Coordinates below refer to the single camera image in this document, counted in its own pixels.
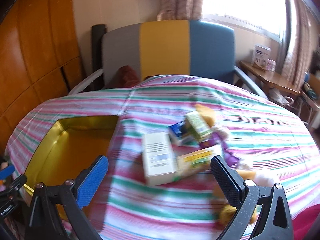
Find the gold metal tin box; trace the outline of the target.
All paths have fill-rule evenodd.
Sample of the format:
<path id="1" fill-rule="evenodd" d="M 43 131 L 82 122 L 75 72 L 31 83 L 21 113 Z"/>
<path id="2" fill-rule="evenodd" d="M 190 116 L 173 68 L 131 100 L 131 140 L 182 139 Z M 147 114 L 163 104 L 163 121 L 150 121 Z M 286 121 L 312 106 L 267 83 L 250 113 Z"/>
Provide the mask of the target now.
<path id="1" fill-rule="evenodd" d="M 30 196 L 37 183 L 60 185 L 74 179 L 99 156 L 108 154 L 118 116 L 77 116 L 57 120 L 44 136 L 24 172 Z"/>

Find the yellow green snack packet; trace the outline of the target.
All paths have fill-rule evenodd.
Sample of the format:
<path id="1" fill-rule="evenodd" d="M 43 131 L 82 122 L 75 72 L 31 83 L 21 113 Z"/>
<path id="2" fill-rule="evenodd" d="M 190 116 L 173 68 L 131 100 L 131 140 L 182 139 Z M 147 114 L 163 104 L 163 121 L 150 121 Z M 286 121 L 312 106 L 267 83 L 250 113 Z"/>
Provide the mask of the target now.
<path id="1" fill-rule="evenodd" d="M 211 159 L 216 155 L 222 156 L 220 144 L 177 156 L 177 171 L 174 176 L 174 181 L 178 181 L 210 169 Z"/>

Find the green small carton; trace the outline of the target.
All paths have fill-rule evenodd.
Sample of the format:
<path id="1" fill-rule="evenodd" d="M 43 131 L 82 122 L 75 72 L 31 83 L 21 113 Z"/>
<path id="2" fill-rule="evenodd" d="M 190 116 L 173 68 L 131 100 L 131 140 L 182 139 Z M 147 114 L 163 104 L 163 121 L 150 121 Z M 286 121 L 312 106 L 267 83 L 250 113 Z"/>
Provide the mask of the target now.
<path id="1" fill-rule="evenodd" d="M 196 141 L 202 142 L 212 136 L 212 129 L 198 111 L 189 112 L 184 117 L 186 128 Z"/>

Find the blue tissue packet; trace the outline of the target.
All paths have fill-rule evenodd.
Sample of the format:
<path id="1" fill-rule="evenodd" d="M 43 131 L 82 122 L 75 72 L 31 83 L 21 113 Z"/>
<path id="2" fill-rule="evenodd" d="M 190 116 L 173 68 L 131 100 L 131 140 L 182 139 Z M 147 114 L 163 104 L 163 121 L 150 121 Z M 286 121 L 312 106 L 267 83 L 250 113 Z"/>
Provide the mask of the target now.
<path id="1" fill-rule="evenodd" d="M 175 123 L 168 127 L 169 137 L 176 146 L 182 146 L 193 140 L 188 132 L 185 121 Z"/>

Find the white cardboard box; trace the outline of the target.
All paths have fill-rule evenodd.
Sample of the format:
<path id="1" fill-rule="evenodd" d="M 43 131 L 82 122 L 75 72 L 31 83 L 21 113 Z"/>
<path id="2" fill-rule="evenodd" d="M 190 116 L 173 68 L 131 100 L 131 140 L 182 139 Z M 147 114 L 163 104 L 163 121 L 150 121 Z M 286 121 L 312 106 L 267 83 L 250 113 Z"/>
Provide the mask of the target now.
<path id="1" fill-rule="evenodd" d="M 142 158 L 144 177 L 148 186 L 158 186 L 174 181 L 177 163 L 168 133 L 143 135 Z"/>

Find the yellow sponge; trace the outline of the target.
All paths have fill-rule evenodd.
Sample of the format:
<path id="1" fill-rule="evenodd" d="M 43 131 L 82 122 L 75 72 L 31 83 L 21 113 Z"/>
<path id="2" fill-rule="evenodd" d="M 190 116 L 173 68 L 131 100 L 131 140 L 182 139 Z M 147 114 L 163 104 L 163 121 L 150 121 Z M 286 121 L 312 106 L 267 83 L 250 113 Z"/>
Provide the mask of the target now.
<path id="1" fill-rule="evenodd" d="M 199 113 L 199 115 L 202 116 L 209 127 L 213 127 L 215 125 L 216 114 L 213 109 L 199 103 L 195 105 L 195 109 Z"/>

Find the red blanket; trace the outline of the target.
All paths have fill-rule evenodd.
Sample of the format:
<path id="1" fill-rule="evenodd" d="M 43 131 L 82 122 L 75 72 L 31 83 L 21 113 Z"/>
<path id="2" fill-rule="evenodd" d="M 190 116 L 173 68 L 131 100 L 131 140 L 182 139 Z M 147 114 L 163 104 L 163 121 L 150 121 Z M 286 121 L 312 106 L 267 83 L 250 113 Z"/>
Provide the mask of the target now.
<path id="1" fill-rule="evenodd" d="M 319 204 L 308 207 L 293 220 L 294 239 L 319 239 Z"/>

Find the wooden side desk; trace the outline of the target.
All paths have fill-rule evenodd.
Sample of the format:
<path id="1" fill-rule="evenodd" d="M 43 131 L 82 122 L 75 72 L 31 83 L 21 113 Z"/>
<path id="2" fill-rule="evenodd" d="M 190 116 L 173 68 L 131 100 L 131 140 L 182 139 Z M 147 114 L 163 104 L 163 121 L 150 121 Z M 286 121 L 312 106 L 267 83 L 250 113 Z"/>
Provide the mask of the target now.
<path id="1" fill-rule="evenodd" d="M 268 92 L 271 88 L 280 90 L 281 92 L 292 95 L 300 95 L 299 89 L 295 88 L 292 83 L 287 81 L 283 76 L 276 72 L 264 71 L 251 65 L 246 61 L 240 61 L 240 67 L 244 72 L 249 72 L 261 81 Z"/>

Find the dark red pillow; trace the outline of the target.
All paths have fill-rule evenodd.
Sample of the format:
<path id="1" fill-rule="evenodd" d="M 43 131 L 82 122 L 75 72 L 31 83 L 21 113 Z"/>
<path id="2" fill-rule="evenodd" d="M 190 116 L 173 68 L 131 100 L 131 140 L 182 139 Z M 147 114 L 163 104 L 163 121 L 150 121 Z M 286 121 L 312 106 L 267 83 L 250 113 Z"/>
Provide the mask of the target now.
<path id="1" fill-rule="evenodd" d="M 130 66 L 120 67 L 110 82 L 110 88 L 131 88 L 140 83 L 136 71 Z"/>

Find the white box on desk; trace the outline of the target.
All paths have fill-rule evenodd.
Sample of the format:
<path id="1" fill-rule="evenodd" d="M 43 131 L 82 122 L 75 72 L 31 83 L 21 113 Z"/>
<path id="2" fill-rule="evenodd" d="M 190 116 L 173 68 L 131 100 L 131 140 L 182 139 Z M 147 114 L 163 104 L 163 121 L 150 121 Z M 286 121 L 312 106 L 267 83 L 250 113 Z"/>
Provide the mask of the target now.
<path id="1" fill-rule="evenodd" d="M 253 49 L 252 64 L 258 68 L 266 70 L 271 48 L 256 44 Z"/>

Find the orange wooden wardrobe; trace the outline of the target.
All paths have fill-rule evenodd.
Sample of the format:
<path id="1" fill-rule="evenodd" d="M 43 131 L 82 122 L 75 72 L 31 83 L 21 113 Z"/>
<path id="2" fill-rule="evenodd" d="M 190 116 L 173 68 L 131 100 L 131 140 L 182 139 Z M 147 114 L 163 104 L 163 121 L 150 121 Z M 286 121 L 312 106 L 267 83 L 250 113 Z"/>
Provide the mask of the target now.
<path id="1" fill-rule="evenodd" d="M 84 77 L 73 0 L 16 0 L 1 22 L 1 150 L 26 114 Z"/>

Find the grey yellow blue headboard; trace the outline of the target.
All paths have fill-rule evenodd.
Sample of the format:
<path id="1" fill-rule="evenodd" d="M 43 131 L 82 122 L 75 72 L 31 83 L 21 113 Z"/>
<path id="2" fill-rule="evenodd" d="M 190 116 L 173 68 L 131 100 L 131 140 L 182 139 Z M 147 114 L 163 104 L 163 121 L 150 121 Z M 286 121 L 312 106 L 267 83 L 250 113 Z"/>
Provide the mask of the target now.
<path id="1" fill-rule="evenodd" d="M 140 80 L 154 75 L 192 75 L 233 83 L 234 30 L 189 20 L 127 25 L 103 35 L 104 82 L 130 66 Z"/>

